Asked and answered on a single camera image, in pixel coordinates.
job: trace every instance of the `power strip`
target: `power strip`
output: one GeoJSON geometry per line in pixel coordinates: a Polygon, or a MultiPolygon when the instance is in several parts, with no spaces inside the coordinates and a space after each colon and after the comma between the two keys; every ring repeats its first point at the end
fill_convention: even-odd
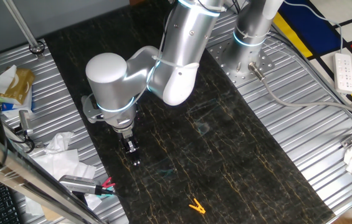
{"type": "Polygon", "coordinates": [[[350,55],[336,53],[333,59],[335,89],[339,93],[352,94],[352,66],[350,55]]]}

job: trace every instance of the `black table surface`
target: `black table surface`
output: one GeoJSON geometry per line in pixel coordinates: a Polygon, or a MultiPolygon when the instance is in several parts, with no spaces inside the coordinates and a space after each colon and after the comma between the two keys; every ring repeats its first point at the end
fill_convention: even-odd
{"type": "MultiPolygon", "coordinates": [[[[167,0],[147,0],[45,37],[80,114],[91,93],[87,62],[159,47],[168,9],[167,0]]],[[[208,52],[184,103],[168,106],[146,92],[138,107],[139,167],[109,125],[82,115],[132,223],[324,223],[334,215],[208,52]],[[188,207],[193,198],[204,215],[188,207]]]]}

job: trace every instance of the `mondrian pattern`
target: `mondrian pattern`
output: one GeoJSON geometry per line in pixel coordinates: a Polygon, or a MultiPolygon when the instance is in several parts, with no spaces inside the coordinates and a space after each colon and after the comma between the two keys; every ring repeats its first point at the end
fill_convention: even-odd
{"type": "MultiPolygon", "coordinates": [[[[288,1],[306,4],[320,16],[338,22],[342,26],[342,52],[352,58],[352,0],[288,1]]],[[[274,23],[333,85],[332,56],[340,49],[339,28],[317,18],[307,8],[286,4],[281,6],[274,23]]],[[[352,94],[347,98],[352,101],[352,94]]]]}

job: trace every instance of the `red clip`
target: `red clip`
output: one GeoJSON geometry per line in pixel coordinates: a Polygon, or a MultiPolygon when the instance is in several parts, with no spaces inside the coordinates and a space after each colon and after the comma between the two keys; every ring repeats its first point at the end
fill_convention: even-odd
{"type": "Polygon", "coordinates": [[[102,184],[102,187],[104,188],[110,188],[110,187],[113,187],[115,186],[115,183],[112,183],[112,184],[109,184],[109,182],[111,181],[112,177],[109,177],[103,184],[102,184]]]}

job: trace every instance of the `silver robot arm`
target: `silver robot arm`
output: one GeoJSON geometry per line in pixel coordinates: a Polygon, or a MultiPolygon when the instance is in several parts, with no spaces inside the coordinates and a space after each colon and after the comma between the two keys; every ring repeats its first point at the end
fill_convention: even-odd
{"type": "MultiPolygon", "coordinates": [[[[148,89],[171,106],[185,101],[194,88],[211,31],[220,12],[225,11],[224,0],[175,1],[159,50],[143,47],[127,61],[104,53],[92,58],[86,67],[98,110],[82,98],[83,111],[90,122],[105,121],[113,127],[134,165],[140,164],[138,144],[131,130],[137,99],[148,89]]],[[[246,56],[246,51],[259,51],[281,3],[282,0],[255,0],[250,10],[241,12],[235,37],[244,39],[247,46],[237,41],[226,49],[230,66],[241,67],[243,63],[247,70],[249,62],[255,62],[258,54],[246,56]]]]}

